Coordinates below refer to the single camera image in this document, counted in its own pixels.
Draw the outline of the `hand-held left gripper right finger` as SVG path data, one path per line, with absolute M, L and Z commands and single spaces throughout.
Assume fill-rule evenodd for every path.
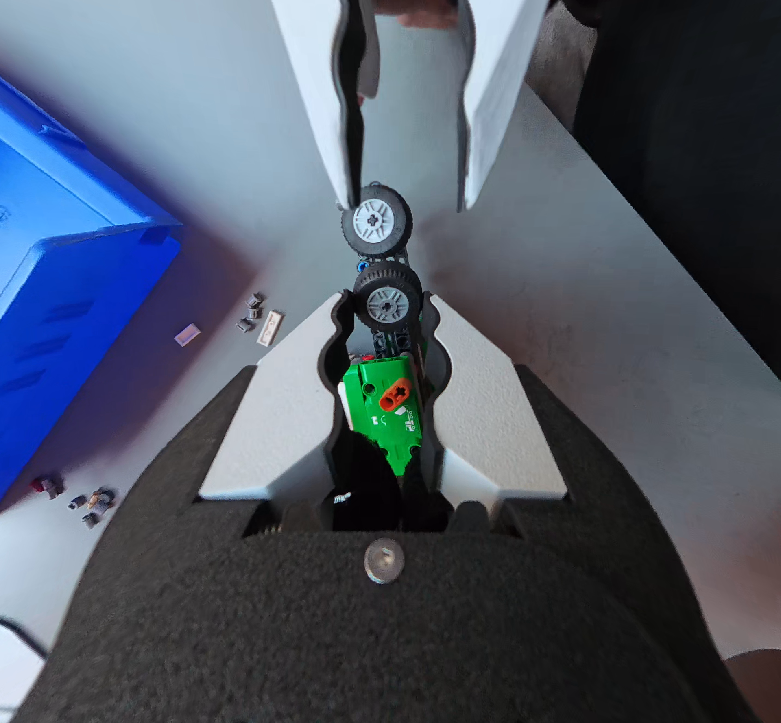
M 426 293 L 421 468 L 451 505 L 561 500 L 567 486 L 512 359 Z

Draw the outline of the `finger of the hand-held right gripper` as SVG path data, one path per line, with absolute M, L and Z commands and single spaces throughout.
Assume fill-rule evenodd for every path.
M 549 0 L 458 0 L 465 73 L 457 108 L 457 209 L 475 205 L 497 159 Z
M 271 0 L 323 165 L 341 210 L 360 204 L 364 123 L 380 53 L 372 0 Z

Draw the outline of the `blue plastic bin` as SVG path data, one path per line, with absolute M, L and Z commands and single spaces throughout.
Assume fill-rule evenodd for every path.
M 180 222 L 1 81 L 1 493 L 178 254 Z

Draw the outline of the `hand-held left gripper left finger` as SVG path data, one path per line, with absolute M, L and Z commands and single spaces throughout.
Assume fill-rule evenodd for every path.
M 257 364 L 199 490 L 203 500 L 324 500 L 349 426 L 337 386 L 355 316 L 343 290 Z

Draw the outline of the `lego car chassis with wheels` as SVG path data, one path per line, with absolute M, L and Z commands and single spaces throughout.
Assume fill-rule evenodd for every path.
M 362 188 L 357 208 L 342 214 L 341 228 L 358 256 L 351 298 L 372 348 L 349 355 L 338 391 L 351 429 L 375 443 L 402 478 L 422 445 L 431 393 L 424 376 L 423 284 L 407 250 L 412 210 L 398 191 L 373 181 Z

